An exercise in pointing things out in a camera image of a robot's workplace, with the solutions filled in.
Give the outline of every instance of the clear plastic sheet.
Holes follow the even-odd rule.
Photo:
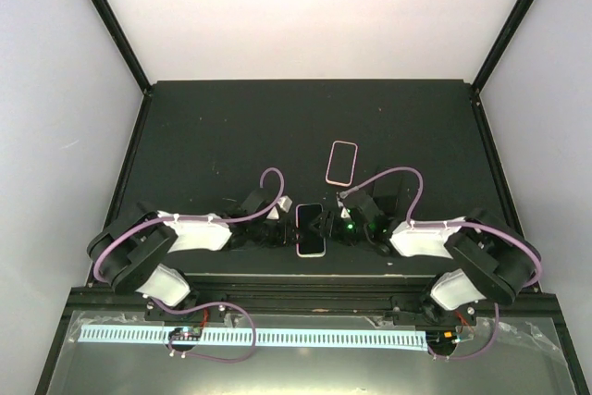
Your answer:
[[[373,318],[256,315],[259,327],[389,329]],[[246,327],[227,315],[227,327]],[[77,342],[85,324],[135,324],[142,314],[75,313],[60,353],[50,394],[575,394],[553,323],[547,318],[502,318],[495,345],[464,362],[433,361],[427,353],[369,349],[261,348],[244,363],[216,364],[171,358],[165,347]],[[493,320],[478,318],[475,337],[455,354],[474,352],[488,341]],[[241,348],[198,346],[200,352],[232,357]]]

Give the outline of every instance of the white wall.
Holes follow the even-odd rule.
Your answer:
[[[592,1],[536,0],[483,92],[518,213],[592,384]]]
[[[109,0],[153,80],[473,81],[516,0]]]
[[[0,387],[33,393],[142,96],[90,0],[0,0]]]

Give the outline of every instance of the red wire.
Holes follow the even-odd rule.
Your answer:
[[[472,326],[471,326],[469,323],[467,323],[467,322],[466,322],[466,319],[464,319],[464,317],[461,315],[461,313],[460,313],[458,310],[455,310],[455,311],[454,311],[454,313],[455,313],[455,314],[456,314],[456,315],[459,317],[459,319],[461,320],[461,322],[462,322],[462,323],[463,323],[465,326],[469,327],[469,328],[471,329],[471,331],[472,331],[473,333],[475,333],[475,330],[473,329],[473,327],[472,327]]]
[[[203,320],[202,324],[200,324],[200,327],[204,327],[205,323],[207,323],[207,310],[203,309]]]

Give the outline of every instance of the pink smartphone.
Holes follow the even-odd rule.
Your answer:
[[[353,142],[334,141],[329,155],[325,181],[327,184],[349,187],[353,181],[358,145]]]

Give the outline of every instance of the phone case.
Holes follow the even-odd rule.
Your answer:
[[[353,155],[353,161],[351,162],[351,175],[350,175],[350,181],[348,183],[344,183],[344,182],[336,182],[334,180],[329,180],[329,170],[331,169],[331,160],[333,159],[333,152],[335,151],[335,145],[337,143],[344,143],[347,145],[353,145],[355,147],[355,152]],[[334,141],[333,145],[331,145],[331,154],[329,155],[329,163],[327,165],[327,172],[325,173],[325,182],[327,184],[331,184],[331,185],[340,185],[342,187],[349,187],[350,185],[352,185],[353,182],[353,170],[355,169],[355,160],[358,157],[358,144],[357,143],[353,143],[353,142],[345,142],[345,141]]]

